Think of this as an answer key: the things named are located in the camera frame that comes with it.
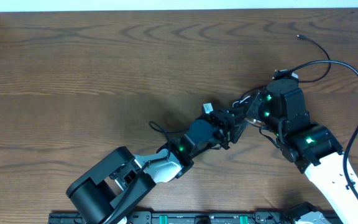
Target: green connector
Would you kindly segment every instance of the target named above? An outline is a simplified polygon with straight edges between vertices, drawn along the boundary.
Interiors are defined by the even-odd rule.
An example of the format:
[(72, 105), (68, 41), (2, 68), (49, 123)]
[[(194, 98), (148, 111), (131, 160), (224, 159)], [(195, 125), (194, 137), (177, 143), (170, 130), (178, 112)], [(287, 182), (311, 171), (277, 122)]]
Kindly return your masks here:
[(240, 217), (240, 224), (248, 224), (248, 217), (247, 216), (241, 216)]
[(160, 215), (160, 224), (168, 224), (168, 217), (166, 215)]

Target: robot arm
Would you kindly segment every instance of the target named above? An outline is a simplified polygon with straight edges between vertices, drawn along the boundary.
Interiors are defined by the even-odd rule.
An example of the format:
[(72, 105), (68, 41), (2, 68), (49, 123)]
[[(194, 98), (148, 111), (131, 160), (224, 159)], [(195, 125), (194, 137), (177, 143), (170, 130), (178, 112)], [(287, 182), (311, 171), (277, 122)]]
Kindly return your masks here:
[[(193, 166), (192, 158), (208, 149), (229, 149), (229, 143), (235, 144), (248, 125), (247, 118), (260, 121), (263, 129), (277, 135), (275, 145), (283, 156), (320, 189), (344, 223), (358, 223), (358, 199), (341, 169), (342, 146), (326, 127), (310, 122), (297, 76), (283, 73), (277, 72), (272, 83), (237, 101), (234, 108), (215, 111), (211, 104), (203, 105), (202, 115), (187, 133), (167, 138), (154, 155), (132, 155), (126, 147), (114, 150), (76, 180), (67, 196), (90, 224), (125, 222), (156, 183), (180, 178)], [(347, 168), (358, 192), (358, 178), (349, 163)], [(119, 195), (109, 188), (106, 177), (123, 190)]]
[[(310, 123), (297, 78), (276, 79), (254, 92), (248, 104), (248, 117), (263, 121), (277, 135), (283, 156), (320, 189), (342, 222), (358, 223), (358, 200), (344, 176), (342, 147), (326, 127)], [(358, 193), (358, 178), (349, 162), (347, 171)]]

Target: cable connector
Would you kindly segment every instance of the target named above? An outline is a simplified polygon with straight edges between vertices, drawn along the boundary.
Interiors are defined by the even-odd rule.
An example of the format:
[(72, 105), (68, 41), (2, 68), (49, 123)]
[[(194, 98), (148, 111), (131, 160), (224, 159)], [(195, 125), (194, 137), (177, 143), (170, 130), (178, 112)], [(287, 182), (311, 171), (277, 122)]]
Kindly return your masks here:
[(306, 40), (307, 39), (307, 37), (305, 37), (305, 36), (303, 36), (303, 35), (300, 35), (300, 34), (298, 34), (298, 35), (296, 35), (299, 39), (302, 39), (302, 40)]
[(279, 80), (285, 76), (288, 76), (289, 74), (291, 73), (288, 73), (287, 72), (288, 70), (287, 69), (284, 69), (284, 70), (274, 70), (274, 75), (273, 75), (273, 80)]

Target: wood grain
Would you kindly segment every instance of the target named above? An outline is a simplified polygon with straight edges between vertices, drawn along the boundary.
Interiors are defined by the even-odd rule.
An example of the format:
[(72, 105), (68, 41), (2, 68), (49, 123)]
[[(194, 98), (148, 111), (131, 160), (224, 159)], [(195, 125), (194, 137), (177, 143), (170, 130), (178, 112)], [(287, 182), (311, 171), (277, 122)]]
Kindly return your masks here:
[[(151, 154), (156, 120), (184, 128), (202, 103), (228, 105), (275, 69), (321, 59), (358, 68), (358, 9), (0, 14), (0, 223), (74, 210), (67, 187), (119, 146)], [(325, 65), (299, 71), (320, 76)], [(312, 119), (343, 146), (358, 122), (358, 79), (333, 65), (302, 84)], [(358, 174), (358, 138), (351, 152)], [(154, 210), (288, 208), (326, 199), (256, 129), (207, 152), (139, 204)]]

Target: black wire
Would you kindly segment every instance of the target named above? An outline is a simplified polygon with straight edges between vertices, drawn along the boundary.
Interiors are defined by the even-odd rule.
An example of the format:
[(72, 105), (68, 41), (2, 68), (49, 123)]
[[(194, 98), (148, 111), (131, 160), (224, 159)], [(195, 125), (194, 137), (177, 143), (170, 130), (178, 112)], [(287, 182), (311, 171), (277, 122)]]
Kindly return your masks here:
[(78, 213), (77, 215), (75, 215), (75, 217), (74, 217), (74, 219), (73, 219), (73, 222), (74, 222), (75, 224), (82, 224), (82, 223), (84, 223), (83, 218), (82, 218), (82, 217), (78, 218), (79, 216), (80, 216), (79, 213)]
[(249, 123), (250, 125), (252, 125), (252, 126), (255, 127), (255, 128), (260, 128), (260, 126), (255, 125), (254, 123), (251, 123), (251, 122), (249, 122), (249, 121), (247, 121), (247, 120), (245, 120), (245, 121), (246, 121), (246, 123)]
[[(303, 35), (297, 35), (297, 37), (298, 37), (299, 39), (301, 39), (301, 40), (307, 40), (307, 41), (309, 41), (309, 42), (315, 44), (317, 47), (319, 47), (319, 48), (324, 52), (324, 54), (327, 56), (327, 59), (328, 59), (328, 60), (331, 59), (331, 58), (329, 57), (327, 51), (325, 51), (325, 50), (323, 49), (323, 47), (320, 46), (319, 44), (317, 44), (317, 42), (315, 42), (314, 40), (312, 40), (312, 39), (310, 39), (310, 38), (307, 38), (306, 36), (303, 36)], [(324, 75), (322, 75), (321, 77), (319, 77), (319, 78), (317, 78), (317, 79), (314, 79), (314, 80), (306, 80), (306, 81), (301, 81), (301, 80), (300, 80), (299, 82), (300, 82), (300, 83), (312, 83), (312, 82), (317, 82), (318, 80), (324, 78), (324, 77), (328, 74), (328, 72), (330, 71), (330, 69), (331, 69), (331, 63), (328, 64), (328, 68), (327, 68), (326, 72), (325, 72)], [(258, 90), (258, 89), (265, 88), (265, 87), (266, 87), (266, 85), (262, 85), (262, 86), (258, 86), (258, 87), (256, 87), (256, 88), (253, 88), (253, 89), (251, 89), (251, 90), (246, 91), (245, 93), (243, 93), (243, 94), (241, 95), (241, 97), (238, 99), (238, 101), (240, 102), (240, 101), (244, 98), (244, 96), (246, 96), (246, 94), (248, 94), (248, 93), (250, 93), (250, 92), (252, 92), (252, 91), (254, 91), (254, 90)]]
[(265, 134), (262, 133), (262, 130), (269, 130), (267, 126), (262, 125), (261, 127), (259, 127), (259, 133), (263, 136), (265, 136), (277, 149), (280, 148), (280, 146), (277, 145), (277, 143), (274, 141), (274, 139), (272, 139), (270, 136), (267, 136)]
[(128, 198), (129, 192), (131, 192), (132, 189), (134, 188), (136, 181), (140, 177), (140, 174), (144, 171), (144, 169), (146, 169), (146, 167), (148, 167), (149, 165), (153, 164), (154, 162), (167, 160), (171, 156), (171, 144), (170, 144), (170, 138), (169, 138), (168, 132), (163, 127), (161, 127), (161, 125), (157, 124), (155, 121), (149, 121), (149, 126), (155, 131), (158, 131), (160, 133), (164, 133), (165, 138), (167, 139), (168, 154), (163, 158), (152, 159), (152, 160), (149, 160), (149, 161), (145, 162), (145, 164), (142, 166), (142, 168), (140, 168), (140, 170), (137, 172), (135, 178), (129, 184), (128, 188), (126, 189), (126, 191), (125, 191), (124, 195), (122, 196), (121, 200), (118, 202), (118, 204), (117, 204), (116, 208), (114, 209), (114, 211), (101, 224), (107, 224), (108, 222), (110, 222), (110, 219), (112, 219), (112, 217), (116, 215), (117, 211), (122, 207), (122, 204), (124, 203), (124, 201)]
[[(317, 64), (317, 63), (336, 63), (338, 65), (342, 65), (342, 66), (345, 66), (347, 68), (349, 68), (350, 70), (352, 70), (358, 77), (358, 71), (352, 67), (351, 65), (347, 64), (347, 63), (344, 63), (344, 62), (340, 62), (340, 61), (337, 61), (337, 60), (316, 60), (316, 61), (312, 61), (312, 62), (308, 62), (308, 63), (305, 63), (303, 65), (300, 65), (296, 68), (293, 68), (291, 70), (288, 70), (288, 71), (285, 71), (285, 72), (288, 72), (289, 74), (291, 74), (292, 72), (298, 70), (298, 69), (301, 69), (301, 68), (304, 68), (306, 66), (309, 66), (309, 65), (314, 65), (314, 64)], [(357, 133), (358, 133), (358, 125), (356, 127), (356, 129), (354, 130), (350, 140), (349, 140), (349, 143), (347, 143), (347, 146), (346, 146), (346, 151), (344, 153), (344, 156), (343, 156), (343, 171), (344, 171), (344, 175), (345, 175), (345, 178), (346, 178), (346, 181), (347, 181), (347, 184), (348, 186), (350, 187), (350, 189), (352, 190), (354, 196), (356, 197), (356, 199), (358, 200), (358, 193), (357, 193), (357, 190), (354, 188), (353, 184), (352, 184), (352, 180), (351, 178), (349, 177), (349, 173), (347, 171), (347, 160), (349, 158), (349, 153), (351, 151), (351, 147), (352, 147), (352, 144), (357, 136)]]
[(240, 103), (241, 100), (243, 100), (243, 98), (244, 98), (244, 96), (245, 96), (246, 94), (248, 94), (248, 93), (250, 93), (250, 92), (252, 92), (252, 91), (254, 91), (254, 90), (258, 90), (258, 89), (265, 88), (265, 87), (266, 87), (266, 85), (262, 85), (262, 86), (258, 86), (258, 87), (256, 87), (256, 88), (253, 88), (253, 89), (251, 89), (251, 90), (246, 91), (246, 92), (243, 93), (243, 94), (241, 95), (241, 97), (237, 100), (237, 101), (238, 101), (237, 104)]
[[(156, 131), (156, 132), (163, 133), (163, 131), (161, 131), (161, 129), (158, 130), (157, 128), (153, 127), (154, 124), (156, 124), (154, 121), (149, 121), (149, 126), (150, 126), (151, 129), (153, 129), (153, 130)], [(189, 129), (186, 128), (186, 129), (182, 129), (182, 130), (178, 130), (178, 131), (165, 131), (165, 132), (166, 132), (167, 134), (177, 134), (177, 133), (185, 132), (185, 131), (187, 131), (187, 130), (189, 130)]]
[[(301, 40), (307, 40), (307, 41), (309, 41), (309, 42), (315, 44), (317, 47), (319, 47), (319, 48), (324, 52), (324, 54), (326, 54), (328, 60), (331, 59), (331, 58), (329, 57), (327, 51), (325, 51), (325, 50), (323, 49), (323, 47), (320, 46), (319, 44), (317, 44), (314, 40), (309, 39), (309, 38), (307, 38), (307, 37), (305, 37), (305, 36), (303, 36), (303, 35), (297, 35), (297, 36), (298, 36), (298, 38), (301, 39)], [(319, 78), (317, 78), (317, 79), (314, 79), (314, 80), (306, 80), (306, 81), (301, 81), (301, 80), (300, 80), (299, 82), (300, 82), (300, 83), (312, 83), (312, 82), (317, 82), (318, 80), (324, 78), (324, 77), (328, 74), (328, 72), (329, 72), (330, 69), (331, 69), (331, 63), (328, 64), (328, 68), (327, 68), (326, 72), (325, 72), (324, 75), (322, 75), (321, 77), (319, 77)]]
[(282, 117), (280, 118), (280, 120), (278, 121), (278, 138), (280, 139), (280, 142), (284, 143), (284, 138), (283, 138), (283, 122), (287, 120), (286, 118)]

